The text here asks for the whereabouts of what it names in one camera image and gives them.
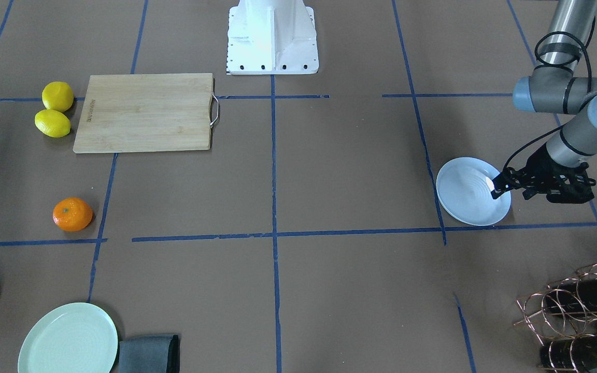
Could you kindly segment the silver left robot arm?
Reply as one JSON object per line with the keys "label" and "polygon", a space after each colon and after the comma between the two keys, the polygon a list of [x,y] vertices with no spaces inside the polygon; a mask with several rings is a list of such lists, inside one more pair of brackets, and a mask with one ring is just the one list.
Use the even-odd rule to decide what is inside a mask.
{"label": "silver left robot arm", "polygon": [[583,204],[594,198],[595,180],[587,175],[588,159],[597,154],[597,78],[574,76],[580,61],[590,64],[588,43],[594,32],[597,1],[559,1],[548,33],[535,48],[533,73],[518,80],[513,92],[517,109],[571,115],[545,134],[547,142],[515,170],[504,165],[493,179],[491,198],[522,190],[524,199],[544,194],[550,203]]}

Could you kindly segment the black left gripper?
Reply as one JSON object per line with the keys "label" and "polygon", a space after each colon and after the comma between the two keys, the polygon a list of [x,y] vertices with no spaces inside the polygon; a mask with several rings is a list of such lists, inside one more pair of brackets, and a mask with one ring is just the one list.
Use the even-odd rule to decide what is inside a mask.
{"label": "black left gripper", "polygon": [[545,194],[550,203],[581,205],[594,198],[592,187],[596,180],[588,177],[589,165],[583,162],[578,167],[564,167],[554,161],[542,145],[524,168],[516,170],[504,167],[495,177],[491,198],[497,200],[511,190],[523,190],[524,200],[530,200],[538,194]]}

